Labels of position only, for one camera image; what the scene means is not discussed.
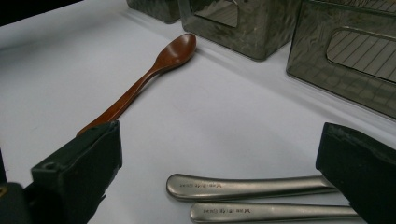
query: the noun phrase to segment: spoon bowl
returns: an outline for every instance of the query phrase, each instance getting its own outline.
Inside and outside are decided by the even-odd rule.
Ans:
[[[109,107],[97,119],[81,129],[77,135],[86,130],[109,121],[116,120],[134,101],[143,87],[156,75],[163,74],[186,63],[196,48],[196,37],[192,34],[184,34],[173,40],[158,55],[154,65],[136,83],[125,92],[121,98]]]

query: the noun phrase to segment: wooden spoon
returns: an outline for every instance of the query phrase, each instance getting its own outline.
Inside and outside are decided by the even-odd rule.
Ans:
[[[114,105],[109,107],[108,110],[93,122],[81,129],[77,135],[84,133],[87,129],[90,129],[93,126],[118,119],[150,79],[158,74],[181,66],[191,58],[192,54],[195,52],[195,47],[195,35],[185,34],[176,38],[160,52],[154,65],[145,75],[137,80],[136,83],[127,92],[125,92],[116,103],[114,103]]]

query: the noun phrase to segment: spoon handle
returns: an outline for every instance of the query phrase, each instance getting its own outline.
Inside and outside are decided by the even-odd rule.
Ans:
[[[109,107],[103,114],[101,114],[94,121],[89,123],[83,129],[81,129],[77,135],[84,133],[88,129],[105,123],[109,121],[114,121],[120,117],[120,115],[128,108],[128,106],[134,101],[139,92],[143,89],[143,87],[148,83],[152,77],[157,75],[160,72],[158,68],[155,66],[151,67],[145,75],[143,75],[136,83],[125,92],[116,103],[114,103],[111,107]]]
[[[235,223],[348,218],[359,215],[349,206],[291,203],[196,203],[195,223]]]
[[[322,175],[251,180],[171,175],[166,182],[166,190],[178,200],[196,202],[337,191]]]

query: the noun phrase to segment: plastic box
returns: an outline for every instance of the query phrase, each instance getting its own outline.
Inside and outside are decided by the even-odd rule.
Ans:
[[[291,41],[300,0],[179,0],[185,31],[263,61]]]
[[[287,71],[396,119],[396,1],[304,0]]]

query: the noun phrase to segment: stainless steel handle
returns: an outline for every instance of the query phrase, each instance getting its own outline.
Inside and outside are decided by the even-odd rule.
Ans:
[[[166,182],[166,189],[178,200],[196,202],[337,191],[335,186],[321,175],[251,180],[171,175]]]
[[[292,221],[358,217],[348,206],[286,203],[196,203],[191,219],[196,223]]]

